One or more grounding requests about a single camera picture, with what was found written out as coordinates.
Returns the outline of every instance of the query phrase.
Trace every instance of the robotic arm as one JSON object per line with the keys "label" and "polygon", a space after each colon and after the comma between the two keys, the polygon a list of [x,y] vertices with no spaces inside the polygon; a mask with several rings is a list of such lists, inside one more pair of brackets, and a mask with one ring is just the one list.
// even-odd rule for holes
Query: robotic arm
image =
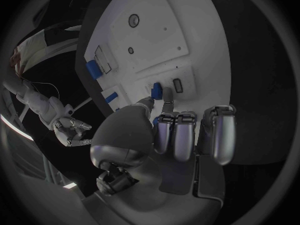
{"label": "robotic arm", "polygon": [[81,140],[86,130],[92,126],[72,117],[72,106],[64,106],[56,97],[47,98],[34,90],[32,85],[21,80],[14,69],[8,69],[3,82],[5,88],[16,95],[16,98],[39,116],[41,122],[55,132],[57,139],[66,147],[82,146],[92,143],[90,139]]}

